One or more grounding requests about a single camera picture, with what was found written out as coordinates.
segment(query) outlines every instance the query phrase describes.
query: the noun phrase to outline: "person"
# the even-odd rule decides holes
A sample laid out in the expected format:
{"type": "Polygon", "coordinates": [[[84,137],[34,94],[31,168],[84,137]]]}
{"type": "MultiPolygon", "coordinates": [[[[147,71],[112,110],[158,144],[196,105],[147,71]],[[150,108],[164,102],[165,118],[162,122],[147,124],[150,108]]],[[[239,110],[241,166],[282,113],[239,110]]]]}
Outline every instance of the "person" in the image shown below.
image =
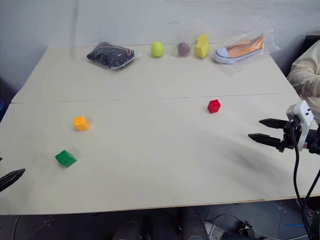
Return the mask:
{"type": "Polygon", "coordinates": [[[287,79],[320,125],[320,40],[294,61],[287,79]]]}

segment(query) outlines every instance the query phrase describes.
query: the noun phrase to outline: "clear plastic bag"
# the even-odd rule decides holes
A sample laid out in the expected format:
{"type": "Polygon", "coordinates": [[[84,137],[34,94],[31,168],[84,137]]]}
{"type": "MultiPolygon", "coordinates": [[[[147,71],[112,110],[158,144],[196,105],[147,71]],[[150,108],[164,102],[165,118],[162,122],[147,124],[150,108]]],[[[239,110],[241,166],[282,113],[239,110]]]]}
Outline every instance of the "clear plastic bag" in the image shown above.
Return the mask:
{"type": "Polygon", "coordinates": [[[195,35],[189,31],[183,31],[177,35],[176,48],[174,55],[180,58],[190,56],[192,45],[195,43],[195,35]]]}
{"type": "Polygon", "coordinates": [[[227,73],[236,73],[258,56],[279,50],[273,30],[245,32],[219,44],[213,60],[227,73]]]}
{"type": "Polygon", "coordinates": [[[100,42],[87,56],[89,60],[108,66],[110,69],[118,69],[126,66],[136,58],[135,51],[123,46],[112,45],[108,42],[100,42]]]}

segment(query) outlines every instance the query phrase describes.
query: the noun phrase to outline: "orange sneaker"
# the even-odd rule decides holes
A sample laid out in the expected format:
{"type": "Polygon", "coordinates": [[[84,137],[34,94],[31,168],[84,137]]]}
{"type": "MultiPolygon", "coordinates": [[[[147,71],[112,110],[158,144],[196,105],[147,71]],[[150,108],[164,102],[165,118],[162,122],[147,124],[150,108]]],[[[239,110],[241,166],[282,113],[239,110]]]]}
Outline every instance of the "orange sneaker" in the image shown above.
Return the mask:
{"type": "Polygon", "coordinates": [[[220,47],[215,51],[214,60],[222,64],[235,64],[247,57],[260,53],[264,47],[264,36],[244,40],[232,46],[220,47]]]}

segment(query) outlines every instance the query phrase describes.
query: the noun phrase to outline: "black bag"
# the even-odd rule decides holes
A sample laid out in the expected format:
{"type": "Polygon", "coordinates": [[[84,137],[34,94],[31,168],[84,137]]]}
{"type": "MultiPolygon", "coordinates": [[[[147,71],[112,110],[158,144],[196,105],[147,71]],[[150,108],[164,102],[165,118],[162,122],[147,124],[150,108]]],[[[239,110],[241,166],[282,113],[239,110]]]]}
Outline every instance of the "black bag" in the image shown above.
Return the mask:
{"type": "Polygon", "coordinates": [[[105,41],[100,42],[86,57],[110,69],[124,67],[136,58],[135,51],[130,48],[112,45],[105,41]]]}

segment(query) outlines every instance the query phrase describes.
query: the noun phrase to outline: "black cable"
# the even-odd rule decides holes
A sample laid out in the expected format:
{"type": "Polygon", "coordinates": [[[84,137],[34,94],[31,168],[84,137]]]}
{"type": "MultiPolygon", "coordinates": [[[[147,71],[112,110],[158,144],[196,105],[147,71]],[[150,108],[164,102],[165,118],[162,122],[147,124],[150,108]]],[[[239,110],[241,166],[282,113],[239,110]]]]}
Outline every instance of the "black cable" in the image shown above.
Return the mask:
{"type": "Polygon", "coordinates": [[[294,185],[294,190],[295,190],[296,197],[297,197],[298,202],[299,202],[300,207],[301,207],[301,215],[302,215],[303,225],[304,225],[304,228],[306,230],[306,233],[308,234],[308,236],[310,238],[309,224],[307,222],[307,218],[306,218],[306,215],[305,215],[304,203],[300,198],[300,194],[299,194],[298,186],[297,186],[297,172],[298,172],[300,154],[299,154],[299,149],[298,149],[298,144],[297,144],[297,140],[296,140],[295,127],[294,126],[292,126],[290,128],[290,135],[291,135],[291,140],[292,140],[292,144],[293,144],[294,151],[295,151],[295,164],[294,164],[294,171],[293,171],[293,185],[294,185]]]}
{"type": "MultiPolygon", "coordinates": [[[[310,198],[311,192],[314,190],[314,188],[315,188],[315,186],[317,184],[317,181],[318,181],[319,177],[320,177],[320,169],[319,169],[318,174],[316,175],[315,179],[313,180],[313,183],[312,183],[308,193],[306,194],[306,196],[304,198],[304,202],[303,202],[303,206],[302,206],[302,212],[303,213],[306,211],[307,202],[308,202],[308,200],[310,198]]],[[[309,232],[307,231],[307,233],[308,233],[309,238],[311,238],[310,230],[309,230],[309,232]]]]}
{"type": "Polygon", "coordinates": [[[225,217],[225,216],[233,217],[233,218],[237,219],[237,220],[239,221],[239,223],[241,223],[241,224],[243,223],[243,222],[242,222],[238,217],[236,217],[235,215],[228,214],[228,213],[221,214],[221,215],[219,215],[219,216],[216,216],[216,217],[213,219],[213,221],[208,221],[208,220],[205,220],[205,221],[204,221],[204,222],[209,222],[209,223],[212,224],[208,236],[211,234],[212,228],[214,227],[214,225],[216,224],[216,222],[217,222],[219,219],[221,219],[222,217],[225,217]]]}
{"type": "Polygon", "coordinates": [[[297,172],[298,172],[300,155],[299,155],[298,144],[297,144],[297,140],[296,140],[295,127],[294,126],[292,126],[290,128],[290,135],[291,135],[291,140],[292,140],[292,144],[293,144],[294,151],[295,151],[295,164],[294,164],[294,170],[293,170],[293,185],[294,185],[294,190],[295,190],[296,197],[297,197],[298,202],[300,204],[300,208],[302,208],[303,202],[302,202],[302,200],[300,198],[300,194],[299,194],[298,186],[297,186],[297,172]]]}

